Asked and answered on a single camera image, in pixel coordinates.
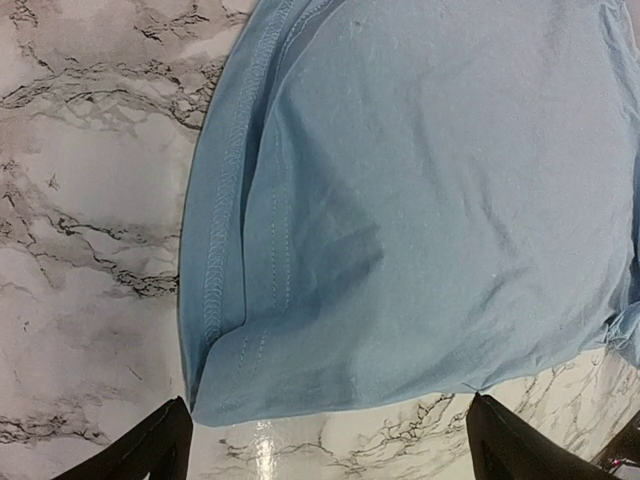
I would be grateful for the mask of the light blue garment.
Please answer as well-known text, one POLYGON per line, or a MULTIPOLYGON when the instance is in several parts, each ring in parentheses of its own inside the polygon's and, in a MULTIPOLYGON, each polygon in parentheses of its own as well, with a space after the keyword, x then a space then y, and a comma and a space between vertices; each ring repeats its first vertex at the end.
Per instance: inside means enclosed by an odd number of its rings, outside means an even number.
POLYGON ((639 361, 626 1, 260 1, 199 136, 179 259, 198 423, 639 361))

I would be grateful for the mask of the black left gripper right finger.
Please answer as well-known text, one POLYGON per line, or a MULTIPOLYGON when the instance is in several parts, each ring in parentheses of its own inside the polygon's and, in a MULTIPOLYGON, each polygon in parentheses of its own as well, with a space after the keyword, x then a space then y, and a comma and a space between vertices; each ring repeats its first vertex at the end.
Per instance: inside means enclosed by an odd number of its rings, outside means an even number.
POLYGON ((490 395, 466 415, 477 479, 598 479, 600 469, 559 447, 490 395))

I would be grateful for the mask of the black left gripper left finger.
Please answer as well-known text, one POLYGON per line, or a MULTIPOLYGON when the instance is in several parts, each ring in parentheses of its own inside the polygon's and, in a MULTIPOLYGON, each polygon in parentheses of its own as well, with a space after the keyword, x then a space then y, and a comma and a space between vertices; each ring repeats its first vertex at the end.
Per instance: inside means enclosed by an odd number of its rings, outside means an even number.
POLYGON ((185 480, 192 435, 192 418, 178 396, 55 480, 185 480))

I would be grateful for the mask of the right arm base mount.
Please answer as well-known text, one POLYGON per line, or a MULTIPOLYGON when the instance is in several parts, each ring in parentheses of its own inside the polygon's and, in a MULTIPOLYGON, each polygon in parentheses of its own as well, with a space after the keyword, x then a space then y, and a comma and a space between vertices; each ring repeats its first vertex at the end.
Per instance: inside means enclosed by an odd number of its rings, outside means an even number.
POLYGON ((593 463, 618 479, 640 479, 639 413, 614 436, 593 463))

